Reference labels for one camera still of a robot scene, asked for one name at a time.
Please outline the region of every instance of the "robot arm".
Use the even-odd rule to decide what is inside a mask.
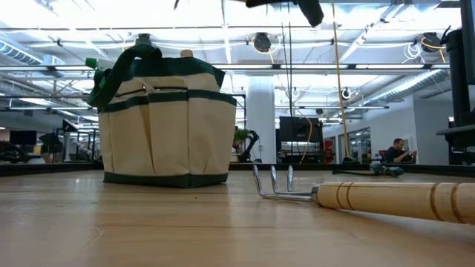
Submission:
[[[246,6],[249,8],[258,7],[265,4],[276,4],[281,2],[292,2],[300,7],[300,10],[307,18],[310,26],[316,27],[324,19],[324,12],[320,6],[320,0],[234,0],[246,2]],[[177,9],[180,0],[175,1],[174,9]]]

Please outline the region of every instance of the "garden tool bag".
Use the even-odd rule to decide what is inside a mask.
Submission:
[[[219,92],[223,78],[206,62],[163,58],[144,44],[124,51],[112,69],[97,70],[88,104],[99,111],[104,182],[178,188],[225,182],[236,100]]]

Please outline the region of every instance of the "yellow cable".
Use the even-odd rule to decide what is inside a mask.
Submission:
[[[445,49],[445,47],[437,47],[437,46],[433,46],[433,45],[430,45],[430,44],[426,44],[426,43],[424,43],[425,39],[426,39],[425,37],[422,38],[421,43],[423,45],[425,45],[426,47],[429,47],[429,48],[432,48],[432,49]]]
[[[341,95],[341,80],[340,80],[340,56],[338,54],[338,38],[336,34],[336,16],[335,16],[335,0],[332,3],[333,10],[333,38],[335,39],[335,59],[336,59],[336,74],[338,77],[338,95],[340,96],[340,108],[341,108],[341,118],[343,120],[343,133],[344,133],[344,150],[347,153],[347,156],[350,155],[350,149],[348,145],[348,132],[347,132],[347,122],[344,115],[343,108],[343,96]]]
[[[299,164],[302,164],[302,162],[304,161],[305,159],[305,156],[307,155],[307,149],[308,149],[308,146],[309,146],[309,143],[310,143],[310,137],[312,137],[312,131],[313,131],[313,124],[312,124],[312,121],[307,118],[307,116],[303,115],[302,112],[300,112],[298,109],[295,109],[296,111],[299,112],[300,115],[302,115],[305,119],[307,119],[307,121],[310,123],[310,132],[309,132],[309,139],[307,139],[307,143],[305,144],[305,149],[304,149],[304,155],[302,156],[301,160],[300,160],[300,163]]]
[[[445,63],[445,57],[444,57],[444,53],[442,52],[442,49],[439,49],[439,52],[440,52],[440,57],[442,57],[442,61]]]

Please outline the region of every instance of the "wooden table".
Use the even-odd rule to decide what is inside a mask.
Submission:
[[[269,172],[261,172],[270,192]],[[323,181],[475,182],[296,171]],[[473,266],[475,226],[261,199],[251,171],[198,189],[102,183],[101,171],[0,178],[0,266]]]

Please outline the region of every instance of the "person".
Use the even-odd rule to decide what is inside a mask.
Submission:
[[[416,163],[417,151],[404,151],[404,140],[400,138],[394,139],[393,146],[388,148],[384,154],[384,161],[386,162],[406,162]]]

